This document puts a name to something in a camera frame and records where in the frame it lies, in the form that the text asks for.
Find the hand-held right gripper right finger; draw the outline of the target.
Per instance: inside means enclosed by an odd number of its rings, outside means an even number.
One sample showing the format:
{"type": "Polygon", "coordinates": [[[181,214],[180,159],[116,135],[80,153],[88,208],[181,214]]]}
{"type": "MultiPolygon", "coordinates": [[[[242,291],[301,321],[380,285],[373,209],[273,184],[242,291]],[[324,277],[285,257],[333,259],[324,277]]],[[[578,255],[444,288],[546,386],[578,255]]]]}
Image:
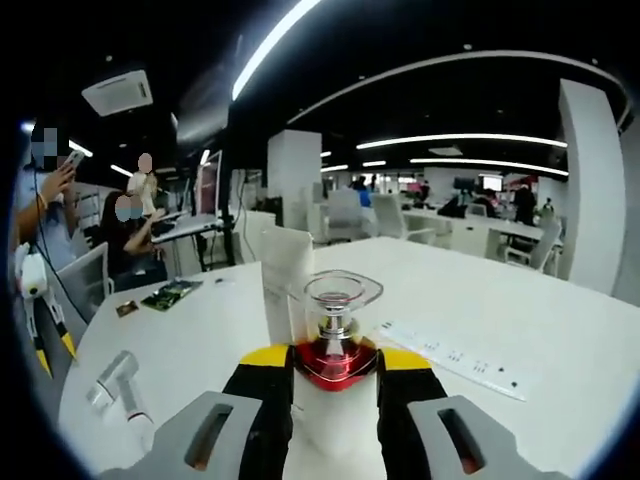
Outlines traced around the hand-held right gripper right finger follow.
{"type": "Polygon", "coordinates": [[[564,479],[517,450],[514,434],[464,396],[449,396],[420,355],[378,352],[377,436],[388,479],[564,479]]]}

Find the person's left hand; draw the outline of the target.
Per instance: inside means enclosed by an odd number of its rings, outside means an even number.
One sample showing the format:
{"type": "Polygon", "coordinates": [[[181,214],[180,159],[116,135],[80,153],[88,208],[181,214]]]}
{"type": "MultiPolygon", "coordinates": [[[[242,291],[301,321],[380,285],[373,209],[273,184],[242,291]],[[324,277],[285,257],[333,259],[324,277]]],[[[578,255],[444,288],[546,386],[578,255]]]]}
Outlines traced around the person's left hand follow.
{"type": "Polygon", "coordinates": [[[71,163],[65,163],[51,172],[43,181],[40,193],[47,201],[53,201],[74,180],[75,168],[71,163]]]}

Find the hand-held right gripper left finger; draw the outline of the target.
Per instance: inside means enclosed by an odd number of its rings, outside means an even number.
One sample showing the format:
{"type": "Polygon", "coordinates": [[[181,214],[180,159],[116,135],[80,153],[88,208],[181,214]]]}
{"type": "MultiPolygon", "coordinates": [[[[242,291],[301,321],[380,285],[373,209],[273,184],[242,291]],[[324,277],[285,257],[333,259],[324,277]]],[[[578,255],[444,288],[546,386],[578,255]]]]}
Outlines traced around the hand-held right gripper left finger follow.
{"type": "Polygon", "coordinates": [[[207,391],[165,422],[153,447],[102,479],[281,479],[293,433],[293,348],[245,355],[220,392],[207,391]]]}

